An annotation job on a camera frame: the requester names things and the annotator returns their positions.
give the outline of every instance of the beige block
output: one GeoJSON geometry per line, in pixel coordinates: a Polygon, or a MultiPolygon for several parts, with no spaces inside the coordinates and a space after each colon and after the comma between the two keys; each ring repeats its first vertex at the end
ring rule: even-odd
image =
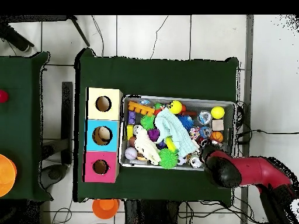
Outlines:
{"type": "Polygon", "coordinates": [[[119,120],[123,97],[119,89],[89,87],[86,90],[88,90],[88,119],[119,120]]]}

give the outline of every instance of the orange plastic toy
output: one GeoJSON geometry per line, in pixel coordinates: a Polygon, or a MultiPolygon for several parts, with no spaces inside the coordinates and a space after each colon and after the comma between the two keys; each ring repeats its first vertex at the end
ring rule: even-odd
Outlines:
{"type": "Polygon", "coordinates": [[[92,203],[93,213],[101,219],[114,217],[119,209],[119,199],[96,199],[92,203]]]}
{"type": "Polygon", "coordinates": [[[136,102],[130,101],[128,103],[128,109],[130,111],[135,111],[136,113],[141,113],[142,115],[148,115],[149,117],[151,117],[153,115],[153,113],[155,112],[155,109],[147,107],[147,106],[143,106],[140,105],[136,102]]]}
{"type": "Polygon", "coordinates": [[[16,179],[16,166],[4,155],[0,155],[0,197],[7,194],[16,179]]]}

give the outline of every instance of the orange cup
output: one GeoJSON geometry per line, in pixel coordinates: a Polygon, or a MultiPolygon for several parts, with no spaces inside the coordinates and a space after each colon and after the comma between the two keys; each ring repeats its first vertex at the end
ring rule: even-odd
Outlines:
{"type": "Polygon", "coordinates": [[[7,194],[16,179],[16,165],[4,155],[0,155],[0,197],[7,194]]]}
{"type": "Polygon", "coordinates": [[[114,217],[119,209],[119,199],[96,199],[92,203],[93,213],[101,219],[114,217]]]}

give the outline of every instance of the dark green tabletop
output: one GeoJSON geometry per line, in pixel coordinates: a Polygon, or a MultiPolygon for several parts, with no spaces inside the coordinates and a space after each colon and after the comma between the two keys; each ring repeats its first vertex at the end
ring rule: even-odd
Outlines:
{"type": "Polygon", "coordinates": [[[9,100],[0,103],[0,154],[17,168],[16,181],[0,199],[50,200],[39,185],[41,158],[41,68],[47,52],[31,58],[0,57],[0,89],[9,100]]]}
{"type": "Polygon", "coordinates": [[[219,200],[231,204],[231,190],[212,185],[202,171],[120,167],[114,184],[82,182],[86,87],[120,89],[124,95],[189,99],[236,99],[238,60],[170,61],[94,57],[83,49],[76,58],[75,141],[78,152],[74,195],[83,198],[219,200]]]}

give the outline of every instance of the yellow ball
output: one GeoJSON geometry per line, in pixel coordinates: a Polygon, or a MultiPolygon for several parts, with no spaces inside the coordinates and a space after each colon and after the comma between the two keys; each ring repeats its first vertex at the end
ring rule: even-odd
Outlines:
{"type": "Polygon", "coordinates": [[[213,118],[218,120],[219,118],[222,118],[224,116],[224,109],[223,107],[213,107],[211,110],[211,114],[213,118]]]}
{"type": "Polygon", "coordinates": [[[173,114],[178,114],[182,111],[182,104],[181,102],[177,101],[177,100],[173,100],[171,103],[170,103],[170,108],[169,108],[169,111],[173,114]]]}

